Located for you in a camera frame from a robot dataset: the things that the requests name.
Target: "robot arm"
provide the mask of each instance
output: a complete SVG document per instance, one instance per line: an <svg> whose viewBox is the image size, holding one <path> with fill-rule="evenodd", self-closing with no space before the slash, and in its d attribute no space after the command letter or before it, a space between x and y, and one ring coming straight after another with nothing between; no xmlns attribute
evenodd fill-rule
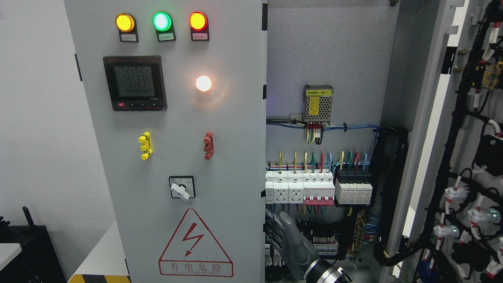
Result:
<svg viewBox="0 0 503 283"><path fill-rule="evenodd" d="M276 242L281 243L281 257L295 279L305 279L307 283L351 283L341 268L338 270L319 258L314 246L298 231L288 214L282 211L277 219L282 226L280 234L283 239L277 239Z"/></svg>

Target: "red wire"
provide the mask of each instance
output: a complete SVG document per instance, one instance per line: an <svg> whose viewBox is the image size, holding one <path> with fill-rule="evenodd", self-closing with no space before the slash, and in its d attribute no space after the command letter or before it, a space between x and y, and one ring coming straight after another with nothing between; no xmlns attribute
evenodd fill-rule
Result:
<svg viewBox="0 0 503 283"><path fill-rule="evenodd" d="M322 154L321 154L321 163L320 163L320 164L321 164L321 168L320 168L320 170L319 170L319 172L320 172L320 173L323 173L323 158L324 158L324 157L325 157L325 155L322 153Z"/></svg>
<svg viewBox="0 0 503 283"><path fill-rule="evenodd" d="M358 171L358 163L360 163L360 153L356 152L355 159L353 159L353 163L356 164L355 171Z"/></svg>

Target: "yellow black hazard stripe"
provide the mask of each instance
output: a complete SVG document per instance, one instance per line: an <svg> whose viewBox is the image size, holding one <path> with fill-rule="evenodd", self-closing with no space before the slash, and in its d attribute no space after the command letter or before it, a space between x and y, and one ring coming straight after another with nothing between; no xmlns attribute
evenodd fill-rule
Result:
<svg viewBox="0 0 503 283"><path fill-rule="evenodd" d="M129 276L75 274L68 283L131 283Z"/></svg>

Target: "green led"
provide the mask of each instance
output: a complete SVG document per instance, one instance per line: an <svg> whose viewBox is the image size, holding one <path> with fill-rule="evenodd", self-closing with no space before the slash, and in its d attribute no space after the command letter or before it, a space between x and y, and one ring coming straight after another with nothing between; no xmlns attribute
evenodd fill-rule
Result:
<svg viewBox="0 0 503 283"><path fill-rule="evenodd" d="M165 12L155 13L154 17L152 18L152 23L154 24L155 29L158 31L167 31L171 28L172 25L171 17Z"/></svg>

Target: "white indicator light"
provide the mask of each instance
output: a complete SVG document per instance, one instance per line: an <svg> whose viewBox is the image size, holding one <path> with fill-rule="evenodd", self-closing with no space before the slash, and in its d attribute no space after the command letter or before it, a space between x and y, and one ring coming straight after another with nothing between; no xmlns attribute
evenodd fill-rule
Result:
<svg viewBox="0 0 503 283"><path fill-rule="evenodd" d="M200 76L196 80L196 88L202 92L211 89L211 79L208 76Z"/></svg>

